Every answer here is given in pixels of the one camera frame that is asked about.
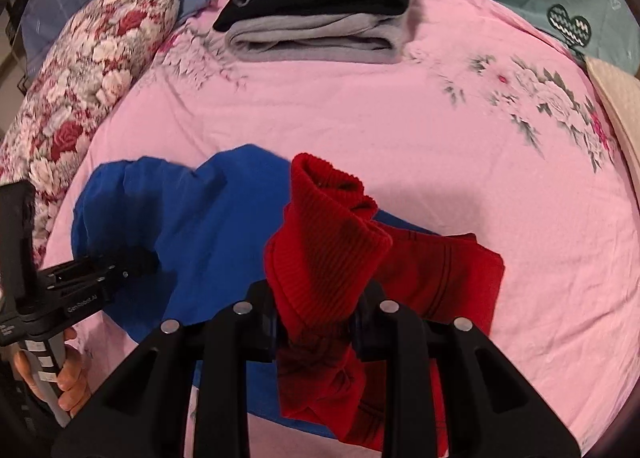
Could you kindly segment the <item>person's left hand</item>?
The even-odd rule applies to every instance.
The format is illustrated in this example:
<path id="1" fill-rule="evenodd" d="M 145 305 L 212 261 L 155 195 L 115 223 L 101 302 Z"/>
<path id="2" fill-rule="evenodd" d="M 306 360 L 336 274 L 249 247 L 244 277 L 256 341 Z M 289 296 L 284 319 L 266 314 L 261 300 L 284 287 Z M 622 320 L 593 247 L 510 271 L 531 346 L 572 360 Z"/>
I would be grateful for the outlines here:
<path id="1" fill-rule="evenodd" d="M 58 378 L 56 378 L 58 387 L 62 391 L 62 395 L 58 399 L 58 406 L 60 406 L 67 415 L 74 418 L 88 402 L 91 391 L 81 354 L 76 348 L 68 344 L 65 345 L 65 351 L 66 359 L 58 374 Z M 22 350 L 17 350 L 13 355 L 13 367 L 22 380 L 28 385 L 32 394 L 34 394 L 38 400 L 44 400 L 43 394 L 39 391 L 34 378 L 32 378 L 28 358 Z"/>

